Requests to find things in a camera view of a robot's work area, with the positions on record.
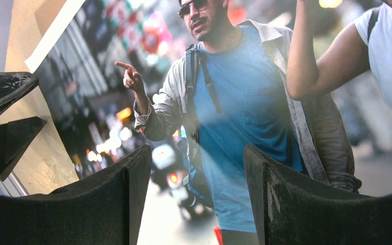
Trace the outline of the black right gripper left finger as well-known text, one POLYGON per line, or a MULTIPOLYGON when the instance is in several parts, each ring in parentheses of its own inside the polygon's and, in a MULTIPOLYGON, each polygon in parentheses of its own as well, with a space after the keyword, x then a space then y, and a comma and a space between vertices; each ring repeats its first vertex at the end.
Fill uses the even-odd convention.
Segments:
POLYGON ((143 145, 49 194, 0 195, 0 244, 137 244, 151 164, 143 145))

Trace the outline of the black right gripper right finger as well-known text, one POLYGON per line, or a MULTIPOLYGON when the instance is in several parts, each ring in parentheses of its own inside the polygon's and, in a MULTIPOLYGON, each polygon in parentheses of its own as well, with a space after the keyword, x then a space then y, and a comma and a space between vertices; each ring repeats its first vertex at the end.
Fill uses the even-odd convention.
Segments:
POLYGON ((392 244, 392 194, 330 187, 252 145, 243 160, 260 244, 392 244))

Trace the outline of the printed street photo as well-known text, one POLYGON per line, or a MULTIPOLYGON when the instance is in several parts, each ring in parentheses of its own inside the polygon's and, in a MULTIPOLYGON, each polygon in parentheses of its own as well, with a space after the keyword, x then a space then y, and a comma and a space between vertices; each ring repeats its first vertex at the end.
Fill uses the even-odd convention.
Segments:
POLYGON ((256 226, 243 153, 256 146, 287 167, 330 187, 358 192, 354 160, 340 112, 331 95, 301 103, 286 88, 292 31, 246 20, 232 24, 227 1, 178 1, 179 16, 198 40, 153 79, 139 71, 137 50, 148 32, 128 1, 85 1, 80 30, 95 65, 57 41, 37 68, 40 89, 59 135, 72 154, 89 123, 82 98, 117 88, 139 135, 156 142, 184 130, 185 188, 211 207, 224 244, 256 244, 256 226), (135 31, 131 45, 125 32, 135 31), (96 67, 104 75, 93 71, 96 67), (130 104, 129 91, 134 92, 130 104))

